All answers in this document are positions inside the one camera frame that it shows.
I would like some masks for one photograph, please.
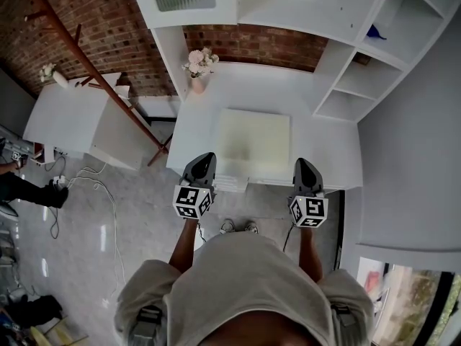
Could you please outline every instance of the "wooden coat rack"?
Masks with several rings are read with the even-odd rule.
[[[55,32],[58,33],[58,36],[61,38],[62,41],[66,44],[67,48],[75,55],[75,57],[79,60],[79,62],[84,66],[84,68],[88,71],[88,78],[82,81],[81,85],[85,86],[88,84],[92,79],[95,79],[98,84],[89,84],[91,87],[95,87],[98,89],[103,89],[108,95],[115,101],[115,103],[123,110],[123,112],[150,138],[152,142],[158,147],[157,153],[154,157],[148,162],[148,166],[152,165],[154,161],[158,158],[161,154],[167,154],[169,151],[166,147],[168,143],[171,141],[173,135],[171,135],[165,143],[161,143],[150,131],[147,127],[142,124],[142,122],[132,113],[133,107],[128,107],[122,99],[118,96],[117,92],[106,82],[104,77],[99,73],[96,67],[91,63],[91,61],[87,58],[85,53],[79,47],[79,38],[80,38],[80,31],[81,25],[79,24],[76,29],[75,37],[72,37],[68,30],[64,27],[61,20],[58,18],[58,15],[53,10],[52,6],[48,2],[48,0],[35,0],[38,1],[41,9],[39,12],[35,12],[24,17],[24,21],[29,22],[39,17],[47,17],[51,29],[46,29],[47,32]]]

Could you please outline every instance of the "white cable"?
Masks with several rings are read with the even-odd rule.
[[[116,261],[117,261],[117,255],[119,257],[119,260],[120,260],[120,264],[122,266],[122,276],[123,276],[123,282],[125,284],[127,284],[127,280],[126,280],[126,277],[125,277],[125,266],[123,264],[123,259],[122,259],[122,254],[120,253],[120,249],[118,247],[118,244],[117,244],[117,206],[115,204],[115,199],[114,197],[112,196],[112,194],[110,193],[110,191],[107,189],[106,185],[104,183],[102,183],[101,181],[97,180],[97,179],[93,179],[93,178],[90,178],[90,177],[80,177],[80,174],[86,172],[86,173],[90,173],[90,174],[101,174],[101,172],[104,170],[104,168],[106,167],[107,163],[102,167],[102,169],[99,171],[99,172],[96,172],[94,169],[90,168],[90,167],[84,167],[79,173],[77,173],[77,175],[72,178],[68,185],[67,185],[67,188],[68,189],[71,189],[71,187],[73,186],[73,184],[75,183],[76,180],[78,179],[85,179],[85,180],[89,180],[89,181],[92,181],[94,182],[94,185],[93,185],[93,189],[94,190],[97,190],[99,187],[103,187],[104,190],[106,191],[107,193],[107,196],[109,197],[110,201],[112,202],[112,212],[114,214],[114,243],[115,243],[115,251],[114,251],[114,275],[115,275],[115,289],[113,290],[113,292],[111,293],[110,295],[110,298],[113,297],[114,293],[117,292],[118,290],[118,275],[117,275],[117,265],[116,265]]]

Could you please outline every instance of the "sleeve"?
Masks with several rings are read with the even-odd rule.
[[[373,303],[365,289],[345,270],[336,270],[318,282],[331,304],[338,346],[370,345]]]
[[[171,292],[180,275],[180,271],[160,260],[146,260],[140,266],[117,299],[114,326],[121,345],[127,344],[138,313],[145,306],[154,305],[162,310],[161,326],[166,326],[163,297]]]

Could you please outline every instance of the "white cube with marker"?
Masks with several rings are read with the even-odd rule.
[[[207,188],[180,185],[174,187],[174,210],[182,218],[200,219],[211,203],[211,191]]]
[[[293,224],[298,227],[318,228],[328,215],[328,199],[306,196],[296,196],[290,211]]]

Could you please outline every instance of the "gray floor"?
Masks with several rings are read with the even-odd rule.
[[[182,219],[171,206],[179,176],[166,169],[165,164],[166,157],[163,157],[140,172],[107,166],[99,176],[117,203],[117,241],[127,279],[143,260],[167,261],[182,229]],[[103,163],[90,156],[84,160],[68,159],[65,175],[70,179],[84,166],[100,170]],[[42,167],[29,163],[22,173],[27,180],[41,186],[60,170],[60,164],[53,171],[45,172]],[[251,219],[256,221],[261,234],[273,238],[282,247],[291,226],[286,206],[289,194],[290,188],[266,185],[249,185],[245,194],[218,193],[210,212],[202,219],[205,238],[219,232],[224,218],[232,218],[237,225]],[[334,265],[338,231],[339,196],[334,193],[328,197],[329,219],[315,235],[325,272]],[[54,221],[51,214],[44,222],[42,207],[24,201],[15,201],[12,205],[20,214],[18,232],[14,223],[4,224],[14,234],[22,282],[29,288],[34,285],[40,294],[53,294],[64,311],[90,336],[91,345],[115,345],[112,317],[123,281],[120,263],[116,261],[119,285],[110,297],[115,288],[114,221],[112,204],[104,190],[93,190],[90,181],[76,182],[67,203],[59,210],[61,232],[56,240],[50,236]],[[299,241],[299,230],[293,229],[287,254],[294,260]],[[42,273],[45,261],[48,277]]]

